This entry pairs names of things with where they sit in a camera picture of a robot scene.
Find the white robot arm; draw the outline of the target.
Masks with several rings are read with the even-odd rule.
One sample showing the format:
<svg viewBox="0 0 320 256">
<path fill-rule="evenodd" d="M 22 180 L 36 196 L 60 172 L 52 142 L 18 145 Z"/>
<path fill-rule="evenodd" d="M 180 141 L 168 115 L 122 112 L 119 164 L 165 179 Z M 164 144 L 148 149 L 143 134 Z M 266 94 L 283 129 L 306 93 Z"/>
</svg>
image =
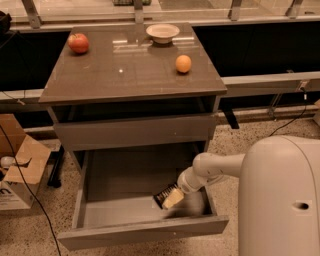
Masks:
<svg viewBox="0 0 320 256">
<path fill-rule="evenodd" d="M 155 198 L 169 209 L 224 176 L 239 179 L 239 256 L 320 256 L 320 140 L 270 136 L 245 154 L 197 155 Z"/>
</svg>

